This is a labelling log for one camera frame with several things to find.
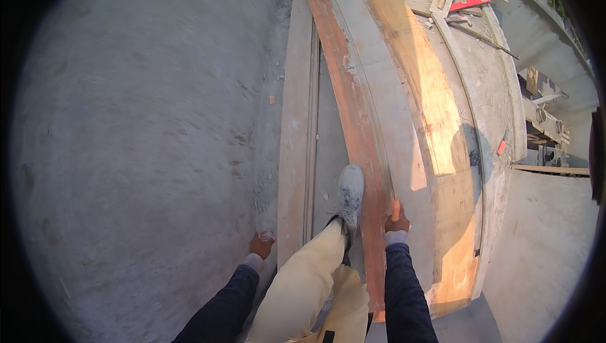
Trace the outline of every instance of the construction site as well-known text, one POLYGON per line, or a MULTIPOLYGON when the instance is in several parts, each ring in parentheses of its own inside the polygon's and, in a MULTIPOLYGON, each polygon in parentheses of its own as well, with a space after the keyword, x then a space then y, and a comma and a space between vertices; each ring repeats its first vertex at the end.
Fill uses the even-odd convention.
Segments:
POLYGON ((171 341, 267 230, 244 342, 356 164, 366 342, 396 201, 440 342, 539 342, 594 241, 598 106, 546 0, 57 0, 18 81, 17 227, 78 342, 171 341))

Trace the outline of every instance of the hand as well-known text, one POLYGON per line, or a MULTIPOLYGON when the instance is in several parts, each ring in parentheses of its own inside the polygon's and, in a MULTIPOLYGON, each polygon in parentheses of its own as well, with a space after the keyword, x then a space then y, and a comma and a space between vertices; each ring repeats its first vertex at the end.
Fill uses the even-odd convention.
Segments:
POLYGON ((404 214, 404 204, 400 202, 400 218, 393 222, 391 220, 391 215, 387 217, 387 222, 385 223, 385 232, 397 232, 399 230, 404 230, 408 233, 410 229, 410 221, 406 218, 404 214))
POLYGON ((250 253, 255 253, 263 260, 269 256, 271 245, 276 242, 276 238, 267 235, 267 230, 262 230, 254 233, 253 240, 250 241, 250 253))

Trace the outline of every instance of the dusty shoe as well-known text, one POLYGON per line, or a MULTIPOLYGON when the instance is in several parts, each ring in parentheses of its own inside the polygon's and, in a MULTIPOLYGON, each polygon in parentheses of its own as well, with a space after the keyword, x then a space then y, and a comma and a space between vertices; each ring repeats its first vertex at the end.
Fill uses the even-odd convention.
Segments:
POLYGON ((364 194, 364 176, 358 165, 350 164, 343 168, 339 176, 339 216, 345 220, 350 239, 356 235, 362 214, 362 195, 364 194))

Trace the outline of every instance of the white cuff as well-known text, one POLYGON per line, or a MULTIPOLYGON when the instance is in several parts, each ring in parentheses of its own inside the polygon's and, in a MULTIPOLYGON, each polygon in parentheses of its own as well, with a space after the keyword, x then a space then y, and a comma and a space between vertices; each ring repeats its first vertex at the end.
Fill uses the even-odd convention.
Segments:
POLYGON ((248 255, 242 264, 248 265, 257 273, 260 273, 263 270, 263 259, 255 253, 248 255))
POLYGON ((383 235, 383 241, 385 244, 390 245, 394 243, 406 243, 407 232, 404 230, 398 230, 397 232, 387 232, 383 235))

